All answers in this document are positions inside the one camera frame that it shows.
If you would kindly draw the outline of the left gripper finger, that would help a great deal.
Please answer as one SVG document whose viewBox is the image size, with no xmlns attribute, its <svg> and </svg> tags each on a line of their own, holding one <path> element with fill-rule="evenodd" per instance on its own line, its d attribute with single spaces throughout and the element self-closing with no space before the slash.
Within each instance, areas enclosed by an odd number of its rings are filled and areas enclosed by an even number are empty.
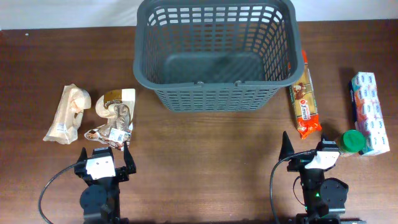
<svg viewBox="0 0 398 224">
<path fill-rule="evenodd" d="M 127 169 L 135 170 L 136 165 L 135 165 L 133 157 L 131 156 L 131 153 L 129 152 L 129 147 L 128 147 L 126 141 L 123 142 L 123 148 L 124 148 L 124 161 L 125 161 Z"/>
<path fill-rule="evenodd" d="M 77 162 L 83 162 L 83 161 L 87 160 L 87 158 L 88 157 L 87 157 L 87 153 L 86 153 L 86 148 L 83 147 Z"/>
</svg>

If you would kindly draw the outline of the green lid jar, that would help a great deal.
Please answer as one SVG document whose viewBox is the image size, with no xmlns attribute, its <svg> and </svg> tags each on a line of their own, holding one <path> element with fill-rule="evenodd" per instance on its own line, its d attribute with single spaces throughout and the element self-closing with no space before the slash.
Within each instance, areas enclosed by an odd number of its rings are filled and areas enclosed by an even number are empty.
<svg viewBox="0 0 398 224">
<path fill-rule="evenodd" d="M 336 139 L 340 156 L 351 156 L 363 150 L 366 145 L 366 138 L 357 130 L 350 129 Z"/>
</svg>

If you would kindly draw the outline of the beige bread bag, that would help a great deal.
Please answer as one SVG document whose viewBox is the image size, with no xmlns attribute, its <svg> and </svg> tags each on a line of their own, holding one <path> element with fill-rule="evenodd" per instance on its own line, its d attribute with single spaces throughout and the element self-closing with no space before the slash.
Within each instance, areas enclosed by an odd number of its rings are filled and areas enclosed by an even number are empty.
<svg viewBox="0 0 398 224">
<path fill-rule="evenodd" d="M 91 108 L 89 93 L 75 84 L 65 85 L 53 122 L 43 141 L 71 144 L 78 139 L 84 110 Z"/>
</svg>

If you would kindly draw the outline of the orange biscuit packet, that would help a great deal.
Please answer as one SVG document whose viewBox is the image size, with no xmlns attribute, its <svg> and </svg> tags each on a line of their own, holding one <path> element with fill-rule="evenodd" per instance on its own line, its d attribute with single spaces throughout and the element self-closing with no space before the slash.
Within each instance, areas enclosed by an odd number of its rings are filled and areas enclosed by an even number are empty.
<svg viewBox="0 0 398 224">
<path fill-rule="evenodd" d="M 301 139 L 306 139 L 310 134 L 321 131 L 322 127 L 306 51 L 302 50 L 302 55 L 304 61 L 303 74 L 295 83 L 289 86 L 289 90 L 295 113 L 296 129 Z"/>
</svg>

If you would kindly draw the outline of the tissue pack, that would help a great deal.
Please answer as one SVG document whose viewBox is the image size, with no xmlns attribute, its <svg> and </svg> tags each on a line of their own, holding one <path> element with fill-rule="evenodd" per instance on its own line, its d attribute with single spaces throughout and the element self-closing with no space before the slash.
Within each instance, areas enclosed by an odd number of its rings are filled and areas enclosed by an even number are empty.
<svg viewBox="0 0 398 224">
<path fill-rule="evenodd" d="M 355 128 L 366 139 L 366 145 L 359 153 L 363 156 L 376 156 L 389 152 L 389 141 L 374 74 L 359 72 L 351 79 L 348 87 Z"/>
</svg>

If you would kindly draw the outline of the brown white snack bag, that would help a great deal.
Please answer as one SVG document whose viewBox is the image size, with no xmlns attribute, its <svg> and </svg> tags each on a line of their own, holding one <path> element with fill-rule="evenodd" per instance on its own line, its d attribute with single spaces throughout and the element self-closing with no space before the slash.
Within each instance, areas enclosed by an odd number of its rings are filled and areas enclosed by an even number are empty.
<svg viewBox="0 0 398 224">
<path fill-rule="evenodd" d="M 96 114 L 107 119 L 107 123 L 84 134 L 90 141 L 98 141 L 119 151 L 131 140 L 136 90 L 125 88 L 106 92 L 96 102 Z"/>
</svg>

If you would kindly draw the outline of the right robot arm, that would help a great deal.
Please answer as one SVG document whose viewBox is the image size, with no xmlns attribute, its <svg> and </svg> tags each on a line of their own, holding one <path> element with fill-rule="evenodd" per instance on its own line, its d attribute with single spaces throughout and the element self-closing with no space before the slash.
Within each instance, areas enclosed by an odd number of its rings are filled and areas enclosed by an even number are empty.
<svg viewBox="0 0 398 224">
<path fill-rule="evenodd" d="M 322 137 L 316 148 L 295 152 L 286 132 L 282 134 L 282 145 L 277 164 L 270 177 L 270 201 L 273 201 L 273 178 L 276 168 L 287 162 L 287 172 L 297 172 L 303 192 L 305 213 L 296 214 L 292 223 L 365 223 L 358 218 L 341 218 L 346 212 L 345 203 L 349 186 L 337 178 L 326 178 L 325 172 L 334 168 L 340 156 L 338 145 Z"/>
</svg>

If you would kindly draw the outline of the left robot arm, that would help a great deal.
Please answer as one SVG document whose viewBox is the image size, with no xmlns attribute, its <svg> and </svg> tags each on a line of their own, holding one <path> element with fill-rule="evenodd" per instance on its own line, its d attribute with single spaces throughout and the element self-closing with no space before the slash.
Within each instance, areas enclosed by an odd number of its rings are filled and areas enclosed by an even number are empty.
<svg viewBox="0 0 398 224">
<path fill-rule="evenodd" d="M 119 184 L 136 173 L 136 165 L 126 141 L 123 158 L 125 165 L 116 168 L 110 147 L 94 149 L 91 157 L 85 148 L 81 150 L 74 173 L 88 186 L 80 196 L 85 223 L 129 223 L 128 218 L 121 217 Z"/>
</svg>

